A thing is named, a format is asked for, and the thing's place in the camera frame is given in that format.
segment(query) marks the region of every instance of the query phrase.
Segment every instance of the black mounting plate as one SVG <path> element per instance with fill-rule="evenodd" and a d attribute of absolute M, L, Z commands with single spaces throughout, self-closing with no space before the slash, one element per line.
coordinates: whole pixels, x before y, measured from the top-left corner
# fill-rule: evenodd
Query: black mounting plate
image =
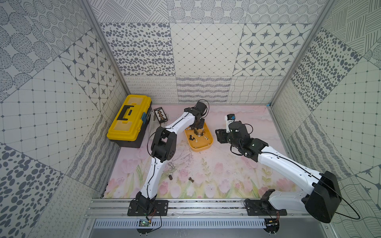
<path fill-rule="evenodd" d="M 154 200 L 154 206 L 157 208 L 154 216 L 166 216 L 168 212 L 168 200 Z M 130 202 L 127 216 L 147 216 L 147 212 L 138 206 L 138 203 L 133 200 Z"/>
<path fill-rule="evenodd" d="M 262 202 L 263 201 L 261 201 L 261 200 L 250 200 L 250 199 L 247 199 L 246 200 L 247 215 L 248 216 L 268 216 L 268 214 L 262 212 L 263 211 L 263 209 L 261 209 Z M 267 211 L 269 212 L 269 214 L 271 216 L 276 216 L 277 215 L 277 211 L 279 212 L 280 216 L 286 216 L 287 215 L 286 209 L 276 210 L 272 206 L 269 206 L 269 209 L 267 209 Z"/>

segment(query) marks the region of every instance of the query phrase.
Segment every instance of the grid pattern tile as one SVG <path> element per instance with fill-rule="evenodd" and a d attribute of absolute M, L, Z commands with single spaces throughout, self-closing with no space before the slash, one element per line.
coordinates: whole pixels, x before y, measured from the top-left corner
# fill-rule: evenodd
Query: grid pattern tile
<path fill-rule="evenodd" d="M 353 171 L 381 164 L 380 69 L 361 59 L 314 115 Z"/>
<path fill-rule="evenodd" d="M 0 107 L 1 141 L 63 172 L 100 113 L 58 58 Z"/>
<path fill-rule="evenodd" d="M 241 24 L 171 24 L 176 76 L 232 76 Z"/>

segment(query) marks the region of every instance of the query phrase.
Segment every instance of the yellow toolbox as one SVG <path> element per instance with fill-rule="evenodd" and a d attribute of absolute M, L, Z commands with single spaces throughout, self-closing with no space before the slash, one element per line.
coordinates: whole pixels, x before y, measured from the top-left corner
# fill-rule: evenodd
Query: yellow toolbox
<path fill-rule="evenodd" d="M 140 148 L 151 116 L 151 98 L 128 95 L 107 137 L 122 147 Z"/>

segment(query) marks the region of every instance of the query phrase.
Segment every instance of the dotted pattern tile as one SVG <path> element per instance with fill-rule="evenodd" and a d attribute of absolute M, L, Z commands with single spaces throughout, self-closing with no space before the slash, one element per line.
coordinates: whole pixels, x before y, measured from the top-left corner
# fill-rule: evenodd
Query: dotted pattern tile
<path fill-rule="evenodd" d="M 27 237 L 51 202 L 63 174 L 4 144 L 0 151 L 2 234 Z"/>
<path fill-rule="evenodd" d="M 168 23 L 102 23 L 101 26 L 124 76 L 174 75 Z"/>
<path fill-rule="evenodd" d="M 313 112 L 357 173 L 381 164 L 380 71 L 361 59 Z"/>
<path fill-rule="evenodd" d="M 250 0 L 167 0 L 170 22 L 245 23 Z"/>
<path fill-rule="evenodd" d="M 247 22 L 314 23 L 326 0 L 250 0 Z"/>
<path fill-rule="evenodd" d="M 16 4 L 25 11 L 57 54 L 72 45 L 90 29 L 85 12 L 77 0 L 34 1 L 22 0 Z"/>
<path fill-rule="evenodd" d="M 291 77 L 313 111 L 360 60 L 349 46 L 322 28 Z"/>
<path fill-rule="evenodd" d="M 63 172 L 100 114 L 58 58 L 0 107 L 1 142 Z"/>
<path fill-rule="evenodd" d="M 0 13 L 0 101 L 3 101 L 57 54 L 19 4 L 2 3 Z"/>
<path fill-rule="evenodd" d="M 269 103 L 283 77 L 233 77 L 227 103 Z"/>
<path fill-rule="evenodd" d="M 176 76 L 232 76 L 241 24 L 171 24 Z"/>
<path fill-rule="evenodd" d="M 245 24 L 236 76 L 285 76 L 312 24 Z"/>

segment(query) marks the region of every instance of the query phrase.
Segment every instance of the yellow tray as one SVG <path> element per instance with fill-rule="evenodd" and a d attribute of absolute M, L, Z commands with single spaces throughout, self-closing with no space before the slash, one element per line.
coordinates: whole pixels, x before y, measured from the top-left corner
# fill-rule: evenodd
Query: yellow tray
<path fill-rule="evenodd" d="M 194 131 L 190 130 L 189 127 L 187 129 L 184 131 L 185 132 L 185 136 L 187 137 L 187 140 L 188 140 L 190 148 L 194 152 L 200 152 L 200 151 L 206 150 L 206 149 L 208 149 L 208 148 L 210 148 L 212 146 L 212 144 L 213 144 L 213 136 L 210 133 L 209 128 L 208 128 L 206 123 L 204 123 L 205 134 L 203 136 L 200 136 L 200 137 L 195 135 Z M 194 140 L 191 141 L 189 139 L 190 135 L 192 135 L 192 138 L 194 137 Z"/>

